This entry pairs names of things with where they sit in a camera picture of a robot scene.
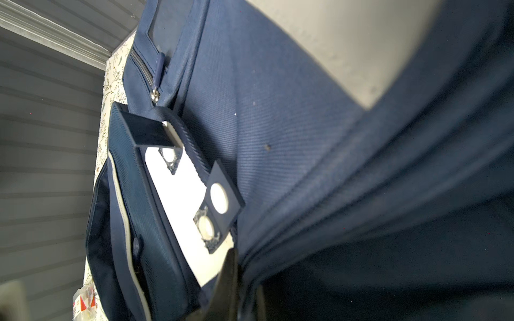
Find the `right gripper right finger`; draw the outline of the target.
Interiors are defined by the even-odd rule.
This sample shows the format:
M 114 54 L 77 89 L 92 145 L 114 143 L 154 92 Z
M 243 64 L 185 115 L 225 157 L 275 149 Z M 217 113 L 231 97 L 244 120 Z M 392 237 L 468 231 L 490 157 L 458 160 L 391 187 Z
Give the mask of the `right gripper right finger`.
M 264 296 L 263 286 L 260 285 L 256 289 L 255 293 L 255 304 L 254 304 L 254 314 L 257 321 L 267 321 L 267 312 L 266 312 L 266 300 Z

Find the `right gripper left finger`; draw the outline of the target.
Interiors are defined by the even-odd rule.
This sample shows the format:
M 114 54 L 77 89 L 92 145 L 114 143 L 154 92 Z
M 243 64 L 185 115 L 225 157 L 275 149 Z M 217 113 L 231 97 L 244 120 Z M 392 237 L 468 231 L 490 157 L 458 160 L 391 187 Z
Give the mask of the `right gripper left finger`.
M 192 320 L 237 320 L 239 305 L 239 265 L 237 249 L 227 252 L 209 305 L 192 314 Z

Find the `navy blue student backpack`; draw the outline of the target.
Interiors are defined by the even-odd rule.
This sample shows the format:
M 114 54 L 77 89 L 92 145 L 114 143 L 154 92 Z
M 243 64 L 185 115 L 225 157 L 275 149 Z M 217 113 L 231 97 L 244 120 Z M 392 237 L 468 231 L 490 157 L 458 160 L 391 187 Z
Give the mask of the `navy blue student backpack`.
M 147 1 L 86 254 L 109 320 L 513 319 L 512 1 Z

